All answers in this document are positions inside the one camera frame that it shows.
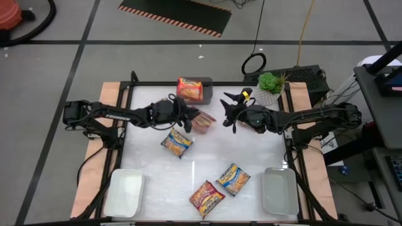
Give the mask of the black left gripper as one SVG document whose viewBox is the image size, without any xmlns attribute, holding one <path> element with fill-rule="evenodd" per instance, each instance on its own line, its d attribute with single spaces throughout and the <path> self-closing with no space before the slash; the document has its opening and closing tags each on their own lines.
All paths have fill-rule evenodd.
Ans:
<svg viewBox="0 0 402 226">
<path fill-rule="evenodd" d="M 186 133 L 192 130 L 192 120 L 187 119 L 189 116 L 198 116 L 200 110 L 196 107 L 187 107 L 184 100 L 177 97 L 173 100 L 160 100 L 153 104 L 153 124 L 167 124 L 167 123 L 183 123 L 183 128 Z"/>
</svg>

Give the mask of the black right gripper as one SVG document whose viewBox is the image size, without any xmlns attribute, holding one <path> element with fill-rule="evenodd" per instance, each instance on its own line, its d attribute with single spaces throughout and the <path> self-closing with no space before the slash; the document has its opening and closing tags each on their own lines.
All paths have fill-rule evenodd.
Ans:
<svg viewBox="0 0 402 226">
<path fill-rule="evenodd" d="M 234 95 L 224 92 L 231 100 L 243 104 L 251 100 L 252 89 L 242 89 L 240 94 Z M 268 125 L 273 125 L 273 112 L 261 105 L 233 105 L 228 104 L 223 99 L 220 99 L 225 110 L 226 119 L 223 122 L 224 127 L 232 126 L 232 132 L 237 132 L 236 123 L 243 122 L 257 133 L 262 134 L 267 130 Z"/>
</svg>

